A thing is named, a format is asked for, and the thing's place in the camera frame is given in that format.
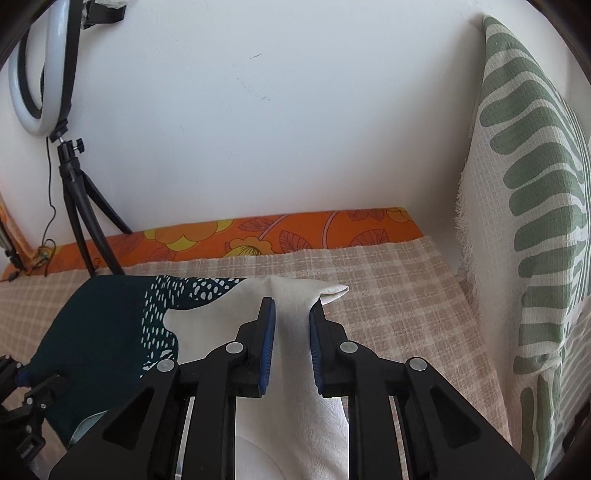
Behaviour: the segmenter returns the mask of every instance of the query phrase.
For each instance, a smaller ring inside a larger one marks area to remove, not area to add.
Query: green striped pillow
[[[543,478],[563,434],[562,372],[576,354],[565,345],[590,293],[589,149],[530,52],[498,20],[483,24],[459,227],[514,446]]]

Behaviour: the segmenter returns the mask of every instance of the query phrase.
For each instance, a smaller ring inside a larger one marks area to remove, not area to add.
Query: metal screw
[[[353,342],[343,342],[340,344],[341,351],[345,353],[355,353],[358,349],[357,343]]]
[[[427,369],[427,362],[419,356],[411,359],[408,364],[410,365],[410,368],[416,370],[417,372],[422,372],[423,370]]]
[[[240,353],[244,350],[244,345],[240,342],[230,342],[226,345],[226,352],[228,353]]]
[[[170,372],[174,368],[174,361],[168,358],[165,360],[161,360],[160,362],[158,362],[158,365],[156,365],[156,368],[158,368],[158,370],[160,370],[161,372]]]

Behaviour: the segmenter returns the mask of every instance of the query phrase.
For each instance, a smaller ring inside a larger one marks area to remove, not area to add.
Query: orange floral cushion
[[[403,208],[269,215],[186,223],[108,238],[124,267],[156,261],[184,261],[237,255],[274,255],[311,249],[405,242],[423,234]],[[105,267],[87,242],[95,266]],[[57,247],[48,273],[84,269],[76,244]],[[4,278],[13,271],[9,266]],[[42,274],[44,268],[34,272]]]

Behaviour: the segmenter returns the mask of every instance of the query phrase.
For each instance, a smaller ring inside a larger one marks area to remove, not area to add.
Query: plaid fabric
[[[379,356],[396,361],[424,357],[509,439],[504,402],[478,325],[428,237],[285,255],[158,262],[126,271],[204,278],[283,275],[346,284],[349,293],[325,306],[327,318],[341,323],[351,339]],[[61,306],[86,279],[84,271],[70,271],[1,285],[0,352],[27,362]],[[18,398],[14,395],[7,402],[14,408]],[[52,445],[42,451],[50,465],[63,454],[53,440],[49,438]]]

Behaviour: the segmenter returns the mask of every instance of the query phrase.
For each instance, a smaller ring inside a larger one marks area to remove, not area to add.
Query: white cloth
[[[236,402],[237,480],[345,480],[349,429],[339,398],[314,384],[309,314],[348,287],[319,280],[247,278],[193,310],[168,310],[164,326],[178,339],[180,364],[204,358],[256,319],[263,297],[275,300],[275,341],[267,393]]]

